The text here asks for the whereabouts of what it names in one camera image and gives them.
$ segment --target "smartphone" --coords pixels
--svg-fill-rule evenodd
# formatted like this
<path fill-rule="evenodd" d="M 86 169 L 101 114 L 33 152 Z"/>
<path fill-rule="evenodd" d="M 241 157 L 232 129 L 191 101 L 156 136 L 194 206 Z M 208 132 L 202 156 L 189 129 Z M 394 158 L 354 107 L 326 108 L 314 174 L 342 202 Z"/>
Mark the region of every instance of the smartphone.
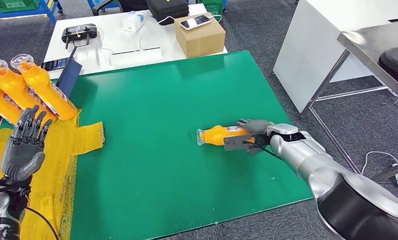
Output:
<path fill-rule="evenodd" d="M 192 17 L 190 19 L 187 19 L 185 21 L 180 22 L 180 25 L 186 29 L 186 30 L 191 30 L 194 28 L 197 28 L 199 26 L 209 24 L 211 22 L 211 19 L 205 15 L 200 15 L 197 17 Z"/>
<path fill-rule="evenodd" d="M 53 61 L 47 61 L 41 64 L 41 68 L 48 72 L 57 69 L 63 69 L 65 67 L 65 64 L 67 64 L 67 62 L 68 62 L 68 57 Z"/>

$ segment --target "white charger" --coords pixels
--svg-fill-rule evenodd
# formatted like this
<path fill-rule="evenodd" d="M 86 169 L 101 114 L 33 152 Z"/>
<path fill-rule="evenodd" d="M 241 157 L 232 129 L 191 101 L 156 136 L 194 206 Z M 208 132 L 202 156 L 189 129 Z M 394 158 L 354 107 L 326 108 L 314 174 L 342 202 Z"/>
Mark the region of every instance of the white charger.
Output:
<path fill-rule="evenodd" d="M 131 11 L 127 14 L 122 22 L 122 28 L 125 31 L 136 33 L 145 24 L 145 17 L 143 13 Z"/>

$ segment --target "cardboard box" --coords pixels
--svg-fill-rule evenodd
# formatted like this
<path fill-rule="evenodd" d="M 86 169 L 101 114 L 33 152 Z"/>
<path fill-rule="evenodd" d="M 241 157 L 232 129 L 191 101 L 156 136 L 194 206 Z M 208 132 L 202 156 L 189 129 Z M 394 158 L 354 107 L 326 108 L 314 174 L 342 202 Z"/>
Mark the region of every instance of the cardboard box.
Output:
<path fill-rule="evenodd" d="M 200 15 L 212 16 L 209 12 Z M 216 54 L 224 49 L 226 31 L 214 17 L 211 18 L 211 23 L 191 30 L 180 25 L 180 22 L 200 15 L 176 18 L 174 21 L 175 37 L 187 58 Z"/>

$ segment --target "black cable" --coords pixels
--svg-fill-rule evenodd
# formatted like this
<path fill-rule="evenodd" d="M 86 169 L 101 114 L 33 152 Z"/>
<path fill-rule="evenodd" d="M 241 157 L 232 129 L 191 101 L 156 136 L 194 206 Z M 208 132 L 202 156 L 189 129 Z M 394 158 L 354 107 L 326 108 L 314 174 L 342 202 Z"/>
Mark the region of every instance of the black cable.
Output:
<path fill-rule="evenodd" d="M 53 228 L 52 224 L 40 212 L 38 212 L 38 211 L 36 211 L 36 210 L 34 210 L 34 209 L 30 208 L 30 207 L 26 207 L 26 209 L 30 210 L 31 212 L 33 212 L 35 214 L 37 214 L 41 219 L 43 219 L 47 223 L 47 225 L 49 225 L 49 228 L 52 230 L 54 238 L 56 240 L 59 240 L 58 234 L 56 233 L 56 231 Z"/>
<path fill-rule="evenodd" d="M 244 141 L 242 141 L 242 143 L 243 143 L 243 144 L 252 144 L 252 145 L 254 145 L 255 147 L 260 148 L 260 149 L 262 149 L 263 151 L 267 152 L 267 153 L 270 154 L 271 156 L 276 157 L 276 158 L 278 158 L 278 159 L 281 160 L 280 157 L 278 157 L 278 156 L 275 155 L 274 153 L 268 151 L 265 147 L 256 144 L 255 142 L 245 141 L 245 140 L 244 140 Z"/>
<path fill-rule="evenodd" d="M 393 182 L 380 182 L 379 184 L 392 184 L 392 183 L 397 183 L 397 182 L 398 182 L 398 180 L 395 180 Z"/>

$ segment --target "green board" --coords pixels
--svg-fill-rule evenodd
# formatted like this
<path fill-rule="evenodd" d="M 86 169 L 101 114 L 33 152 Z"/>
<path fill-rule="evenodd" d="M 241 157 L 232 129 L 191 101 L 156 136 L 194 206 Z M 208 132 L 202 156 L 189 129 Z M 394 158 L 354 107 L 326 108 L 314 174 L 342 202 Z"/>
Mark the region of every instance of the green board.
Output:
<path fill-rule="evenodd" d="M 71 100 L 105 134 L 78 156 L 71 240 L 156 238 L 312 196 L 265 152 L 196 143 L 240 118 L 290 123 L 247 51 L 83 75 Z"/>

